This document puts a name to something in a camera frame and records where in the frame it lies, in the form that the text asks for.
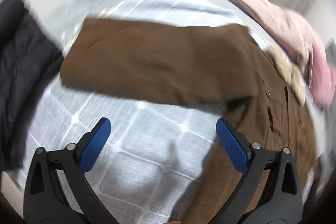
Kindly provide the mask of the brown jacket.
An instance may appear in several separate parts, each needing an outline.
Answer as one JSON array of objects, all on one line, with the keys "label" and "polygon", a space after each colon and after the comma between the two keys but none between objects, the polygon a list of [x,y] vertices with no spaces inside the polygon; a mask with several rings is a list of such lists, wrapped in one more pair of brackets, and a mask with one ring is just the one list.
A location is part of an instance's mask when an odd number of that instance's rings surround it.
[{"label": "brown jacket", "polygon": [[155,103],[226,106],[251,142],[295,159],[299,189],[317,163],[310,112],[299,88],[240,24],[175,27],[86,18],[60,69],[70,88]]}]

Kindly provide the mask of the black garment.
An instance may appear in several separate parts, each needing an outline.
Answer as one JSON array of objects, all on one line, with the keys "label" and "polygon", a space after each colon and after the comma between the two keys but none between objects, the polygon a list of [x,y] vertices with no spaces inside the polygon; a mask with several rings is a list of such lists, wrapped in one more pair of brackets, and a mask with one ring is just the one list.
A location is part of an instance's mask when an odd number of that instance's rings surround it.
[{"label": "black garment", "polygon": [[58,74],[62,52],[22,0],[1,3],[1,170],[23,165],[30,121],[44,89]]}]

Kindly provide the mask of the pink padded jacket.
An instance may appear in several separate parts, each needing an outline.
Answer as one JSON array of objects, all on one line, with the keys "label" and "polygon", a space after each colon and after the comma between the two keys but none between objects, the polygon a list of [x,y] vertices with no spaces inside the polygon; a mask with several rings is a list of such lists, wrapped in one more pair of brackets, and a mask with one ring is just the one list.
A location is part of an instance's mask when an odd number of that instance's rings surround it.
[{"label": "pink padded jacket", "polygon": [[251,16],[307,75],[314,102],[329,107],[335,93],[335,66],[327,62],[325,46],[308,21],[294,10],[268,0],[230,0]]}]

